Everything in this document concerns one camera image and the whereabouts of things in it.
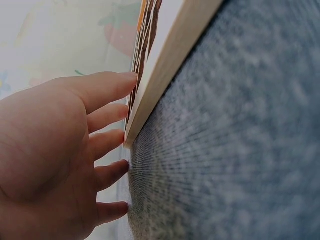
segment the hand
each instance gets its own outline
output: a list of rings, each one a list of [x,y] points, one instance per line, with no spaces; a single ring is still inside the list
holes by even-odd
[[[0,239],[79,240],[124,216],[125,202],[97,203],[97,192],[129,169],[125,160],[94,168],[124,141],[109,104],[134,89],[133,73],[65,77],[0,101]]]

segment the strawberry print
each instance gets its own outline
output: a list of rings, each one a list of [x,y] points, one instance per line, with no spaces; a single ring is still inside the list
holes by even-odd
[[[137,36],[141,3],[113,4],[114,11],[99,21],[106,40],[118,51],[132,57]]]

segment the wooden edge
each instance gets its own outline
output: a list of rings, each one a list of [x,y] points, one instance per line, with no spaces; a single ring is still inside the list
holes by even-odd
[[[223,0],[183,1],[164,43],[160,42],[161,34],[157,32],[125,131],[125,148],[132,146],[166,88],[222,2]],[[163,18],[166,14],[163,3],[159,12],[159,24],[162,21],[161,17]]]
[[[139,15],[137,29],[136,29],[138,32],[141,29],[141,25],[142,25],[142,21],[143,21],[143,18],[144,18],[146,4],[147,4],[147,0],[142,0],[141,8],[140,8],[140,15]]]

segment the light wooden board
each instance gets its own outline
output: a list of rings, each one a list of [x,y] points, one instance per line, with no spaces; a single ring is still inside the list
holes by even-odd
[[[176,75],[189,52],[217,12],[223,0],[162,0],[158,11],[156,35],[150,49],[150,41],[141,47],[140,35],[148,33],[148,21],[142,20],[137,37],[132,69],[141,75],[138,87],[130,96],[129,117],[126,122],[124,147],[130,148],[154,110],[166,88]],[[147,19],[149,3],[145,4]],[[137,64],[143,59],[141,72]]]

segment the textured fabric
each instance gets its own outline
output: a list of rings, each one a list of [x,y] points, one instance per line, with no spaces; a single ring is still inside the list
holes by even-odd
[[[319,240],[319,155],[320,1],[229,0],[134,143],[118,238]]]

